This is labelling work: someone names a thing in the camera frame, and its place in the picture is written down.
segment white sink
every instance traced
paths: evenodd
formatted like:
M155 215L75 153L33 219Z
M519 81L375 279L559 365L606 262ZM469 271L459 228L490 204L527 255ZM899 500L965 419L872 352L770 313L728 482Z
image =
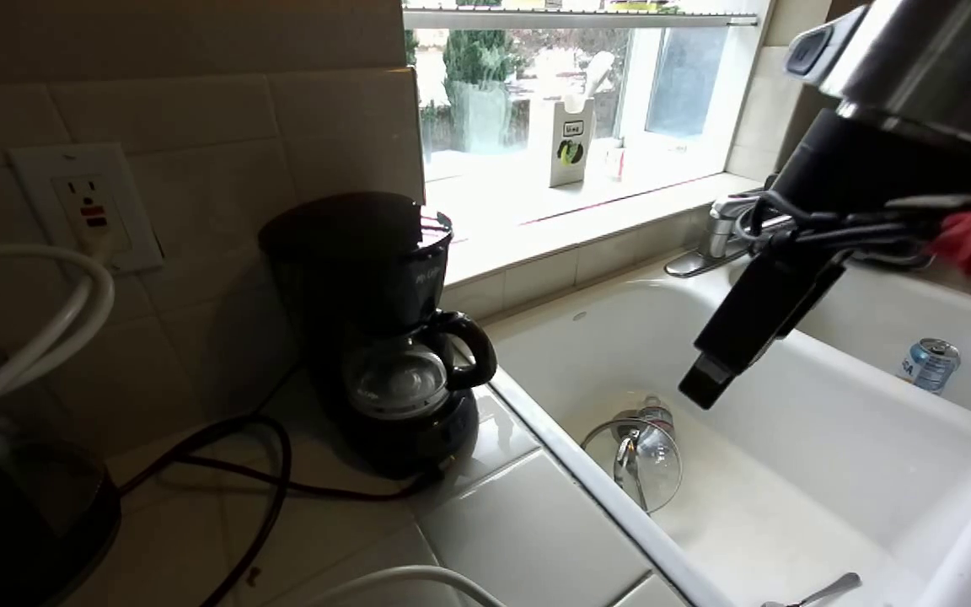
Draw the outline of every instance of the white sink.
M502 369L573 442L642 394L674 412L681 490L650 514L669 538L648 548L678 554L669 573L690 597L716 582L724 604L795 600L855 570L862 588L838 604L971 607L971 412L805 334L779 340L713 412L695 409L674 384L724 287L724 271L614 282L492 334ZM611 502L602 478L582 484Z
M913 340L944 336L961 352L961 369L940 394L971 409L971 292L849 267L801 330L896 379Z

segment window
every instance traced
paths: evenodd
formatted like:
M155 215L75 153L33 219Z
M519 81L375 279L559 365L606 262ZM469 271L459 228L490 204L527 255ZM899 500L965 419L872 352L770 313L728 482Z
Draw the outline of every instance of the window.
M427 202L482 233L722 171L754 0L657 2L403 0ZM573 186L551 186L557 100L590 108Z

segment window sill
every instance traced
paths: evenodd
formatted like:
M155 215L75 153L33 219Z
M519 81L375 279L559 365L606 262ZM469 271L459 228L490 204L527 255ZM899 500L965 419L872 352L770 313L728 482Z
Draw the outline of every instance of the window sill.
M456 238L444 282L447 287L464 282L482 274L516 267L516 262L527 262L527 258L566 251L566 245L581 245L590 238L602 238L602 235L704 204L718 197L757 190L757 186L761 183L754 179L722 171L722 174L669 186L657 191L623 197L602 204L547 215L547 219L507 228L507 233L492 233L492 235L482 233L473 238Z

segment tiled countertop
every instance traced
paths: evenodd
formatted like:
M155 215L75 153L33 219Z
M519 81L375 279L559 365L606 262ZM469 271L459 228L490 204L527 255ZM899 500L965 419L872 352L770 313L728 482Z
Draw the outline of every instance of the tiled countertop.
M683 604L492 387L475 394L479 442L442 484L398 502L290 496L230 604L290 607L398 564L444 564L508 607ZM292 436L292 478L389 493L389 482L338 459L324 419L303 400L303 380L273 400L273 415ZM115 459L115 478L133 475L162 450L167 442ZM267 466L262 442L251 436L215 444L214 456ZM125 502L112 554L69 604L200 604L256 534L267 500L270 490L221 472L166 472ZM351 604L459 607L473 600L415 581L342 600L342 607Z

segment wall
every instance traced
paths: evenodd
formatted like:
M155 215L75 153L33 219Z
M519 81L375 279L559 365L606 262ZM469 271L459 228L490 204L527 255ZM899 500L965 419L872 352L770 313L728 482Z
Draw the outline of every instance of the wall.
M742 108L742 121L728 153L728 171L744 179L764 179L779 170L805 129L805 117L824 103L817 90L801 90L795 76L786 76L786 50L798 29L824 22L828 0L775 0L764 38L754 56L754 76Z
M45 243L9 144L120 142L166 251L55 375L60 425L120 453L251 406L292 362L252 233L324 191L408 190L398 63L398 0L0 2L0 243ZM63 289L0 262L0 344Z

